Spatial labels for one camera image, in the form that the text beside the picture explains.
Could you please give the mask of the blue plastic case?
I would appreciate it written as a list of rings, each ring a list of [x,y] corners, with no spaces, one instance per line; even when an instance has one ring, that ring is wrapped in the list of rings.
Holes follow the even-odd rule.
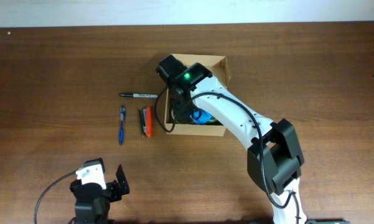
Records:
[[[205,110],[196,110],[190,115],[190,118],[195,124],[205,125],[212,119],[212,115]]]

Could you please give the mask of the orange black stapler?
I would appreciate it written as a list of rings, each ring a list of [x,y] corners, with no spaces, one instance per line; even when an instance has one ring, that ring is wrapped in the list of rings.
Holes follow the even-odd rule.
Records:
[[[142,137],[152,137],[152,113],[151,108],[146,107],[139,110],[139,120]]]

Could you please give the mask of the blue ballpoint pen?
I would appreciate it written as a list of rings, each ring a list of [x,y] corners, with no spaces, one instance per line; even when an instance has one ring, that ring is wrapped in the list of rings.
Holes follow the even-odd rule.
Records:
[[[119,123],[119,144],[123,145],[124,143],[124,121],[126,117],[126,109],[124,105],[121,105],[120,111],[120,123]]]

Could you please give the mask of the green tape roll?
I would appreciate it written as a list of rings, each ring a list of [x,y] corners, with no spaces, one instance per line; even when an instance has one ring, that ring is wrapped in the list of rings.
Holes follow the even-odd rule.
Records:
[[[218,120],[214,117],[211,117],[210,119],[205,118],[202,122],[203,122],[204,125],[213,125],[213,124],[217,123]]]

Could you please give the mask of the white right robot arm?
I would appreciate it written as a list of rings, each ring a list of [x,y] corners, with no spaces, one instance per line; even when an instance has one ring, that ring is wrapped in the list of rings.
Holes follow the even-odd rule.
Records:
[[[294,126],[286,119],[276,123],[246,106],[199,62],[185,66],[168,55],[156,72],[175,96],[172,127],[165,131],[209,114],[246,149],[248,174],[269,199],[273,223],[306,223],[299,195],[304,156]]]

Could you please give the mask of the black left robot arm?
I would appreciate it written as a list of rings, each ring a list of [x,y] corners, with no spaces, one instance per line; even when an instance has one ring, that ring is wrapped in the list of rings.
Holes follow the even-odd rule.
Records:
[[[86,161],[75,174],[77,179],[70,184],[76,198],[75,223],[114,223],[108,218],[110,204],[130,192],[123,167],[118,166],[112,182],[105,181],[102,158]]]

